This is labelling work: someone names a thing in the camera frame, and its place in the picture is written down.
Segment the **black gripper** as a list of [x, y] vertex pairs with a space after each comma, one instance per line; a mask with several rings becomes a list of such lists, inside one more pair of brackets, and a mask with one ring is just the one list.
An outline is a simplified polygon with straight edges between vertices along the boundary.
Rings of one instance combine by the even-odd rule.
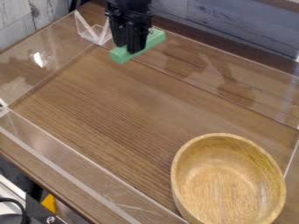
[[152, 26], [152, 0], [106, 0], [106, 14], [118, 47], [127, 44], [127, 50], [135, 54], [146, 49], [146, 41]]

